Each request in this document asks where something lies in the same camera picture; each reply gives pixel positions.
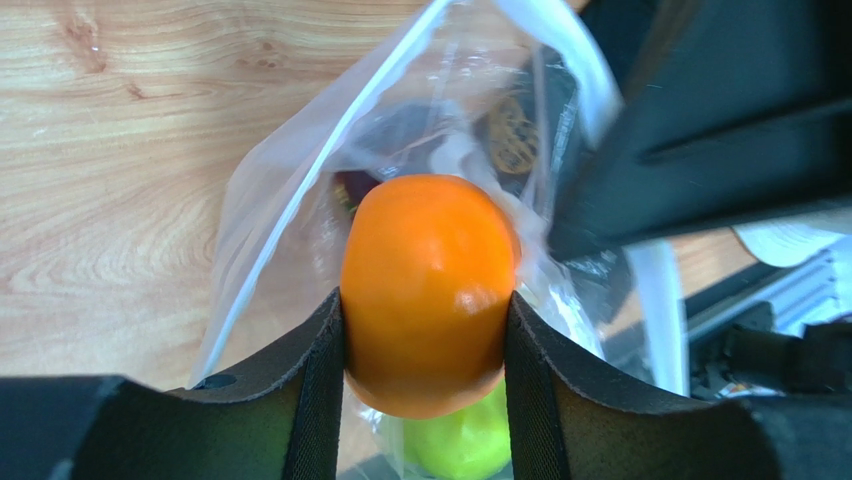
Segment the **orange fake orange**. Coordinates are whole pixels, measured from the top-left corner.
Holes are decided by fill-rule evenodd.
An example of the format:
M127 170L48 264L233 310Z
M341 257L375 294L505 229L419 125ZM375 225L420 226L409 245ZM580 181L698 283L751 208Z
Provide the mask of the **orange fake orange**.
M467 180L420 174L373 188L355 211L340 281L356 396L423 420L488 395L502 376L520 259L507 215Z

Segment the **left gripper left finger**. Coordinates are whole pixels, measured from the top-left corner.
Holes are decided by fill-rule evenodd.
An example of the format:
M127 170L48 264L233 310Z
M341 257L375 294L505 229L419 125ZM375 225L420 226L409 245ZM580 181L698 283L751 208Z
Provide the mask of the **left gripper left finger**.
M5 377L5 479L331 479L344 360L340 297L191 389L117 375Z

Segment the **clear zip top bag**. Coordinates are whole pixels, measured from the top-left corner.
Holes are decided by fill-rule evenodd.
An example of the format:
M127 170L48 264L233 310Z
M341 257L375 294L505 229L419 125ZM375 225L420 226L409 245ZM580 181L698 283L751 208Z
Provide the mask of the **clear zip top bag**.
M557 332L685 394L685 314L667 241L557 261L545 243L556 188L621 106L657 5L435 1L255 146L227 183L213 309L190 378L232 333L299 325L339 282L355 210L377 183L455 175L484 189L519 234L518 290Z

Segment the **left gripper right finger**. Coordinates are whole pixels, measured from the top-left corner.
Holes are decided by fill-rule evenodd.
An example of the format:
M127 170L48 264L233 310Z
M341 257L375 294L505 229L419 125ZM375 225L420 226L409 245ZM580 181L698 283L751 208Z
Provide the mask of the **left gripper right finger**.
M518 479L847 479L847 395L704 402L645 383L514 294L505 339Z

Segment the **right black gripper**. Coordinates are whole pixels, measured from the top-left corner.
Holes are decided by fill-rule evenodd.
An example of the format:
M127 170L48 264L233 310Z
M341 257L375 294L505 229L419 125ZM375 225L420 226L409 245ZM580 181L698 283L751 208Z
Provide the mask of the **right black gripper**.
M559 191L559 260L851 203L847 1L593 1L625 107Z

